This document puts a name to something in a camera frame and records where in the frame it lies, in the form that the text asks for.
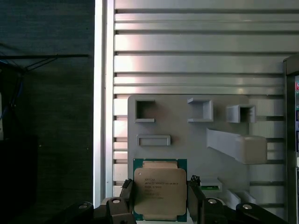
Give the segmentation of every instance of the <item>rectangular slot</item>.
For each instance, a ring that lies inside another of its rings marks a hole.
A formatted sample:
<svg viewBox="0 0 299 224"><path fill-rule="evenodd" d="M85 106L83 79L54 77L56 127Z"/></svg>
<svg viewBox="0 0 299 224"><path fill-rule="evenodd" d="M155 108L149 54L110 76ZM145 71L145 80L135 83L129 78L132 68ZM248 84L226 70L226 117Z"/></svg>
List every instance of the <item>rectangular slot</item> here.
<svg viewBox="0 0 299 224"><path fill-rule="evenodd" d="M155 109L154 100L137 100L135 122L155 122L155 119L152 116L153 109Z"/></svg>
<svg viewBox="0 0 299 224"><path fill-rule="evenodd" d="M188 122L213 122L214 112L213 102L211 100L190 98L187 100L187 103L192 104L198 111L196 118L190 118Z"/></svg>
<svg viewBox="0 0 299 224"><path fill-rule="evenodd" d="M227 122L255 123L256 107L254 105L240 104L227 106Z"/></svg>
<svg viewBox="0 0 299 224"><path fill-rule="evenodd" d="M250 120L251 108L241 107L240 108L240 122L247 122Z"/></svg>
<svg viewBox="0 0 299 224"><path fill-rule="evenodd" d="M138 146L170 146L170 135L138 135Z"/></svg>

